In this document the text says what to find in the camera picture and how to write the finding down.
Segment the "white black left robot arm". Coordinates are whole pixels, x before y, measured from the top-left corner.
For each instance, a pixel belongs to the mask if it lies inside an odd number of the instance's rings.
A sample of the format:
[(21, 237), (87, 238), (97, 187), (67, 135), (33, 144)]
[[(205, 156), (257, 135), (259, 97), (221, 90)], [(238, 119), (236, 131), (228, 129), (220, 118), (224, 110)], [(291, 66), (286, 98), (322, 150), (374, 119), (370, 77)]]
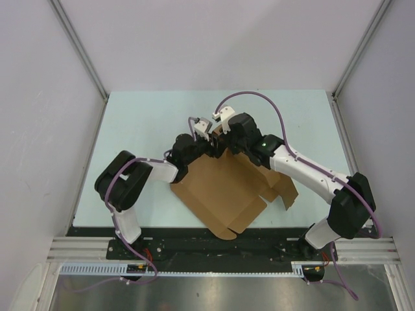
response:
[(178, 183), (189, 171), (189, 165), (202, 155), (219, 158), (226, 146), (209, 134), (180, 134), (163, 159), (136, 157), (123, 150), (112, 160), (97, 178), (94, 189), (111, 213), (115, 234), (123, 240), (121, 252), (130, 259), (138, 258), (143, 243), (138, 238), (141, 228), (134, 211), (134, 204), (149, 181)]

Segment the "brown cardboard box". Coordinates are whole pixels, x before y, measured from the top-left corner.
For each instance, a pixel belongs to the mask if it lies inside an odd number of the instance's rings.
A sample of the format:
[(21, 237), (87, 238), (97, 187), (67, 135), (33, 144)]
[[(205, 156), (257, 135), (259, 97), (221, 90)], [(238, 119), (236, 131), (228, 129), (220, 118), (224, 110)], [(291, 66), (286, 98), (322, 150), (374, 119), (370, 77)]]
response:
[(298, 197), (292, 179), (257, 167), (226, 147), (217, 159), (202, 155), (171, 191), (218, 238), (234, 240), (267, 207), (281, 198), (289, 209)]

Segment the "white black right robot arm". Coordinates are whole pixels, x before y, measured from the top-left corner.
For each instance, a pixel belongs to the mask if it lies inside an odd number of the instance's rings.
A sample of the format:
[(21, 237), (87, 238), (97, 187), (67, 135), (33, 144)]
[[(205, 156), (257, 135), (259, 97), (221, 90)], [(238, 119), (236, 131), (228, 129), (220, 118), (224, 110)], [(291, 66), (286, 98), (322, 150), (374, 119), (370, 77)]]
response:
[(225, 108), (219, 113), (222, 138), (234, 153), (243, 153), (256, 166), (280, 172), (311, 189), (330, 205), (328, 215), (301, 237), (300, 255), (314, 260), (323, 247), (339, 238), (353, 239), (375, 211), (368, 179), (356, 173), (347, 176), (320, 167), (279, 137), (262, 135), (247, 113)]

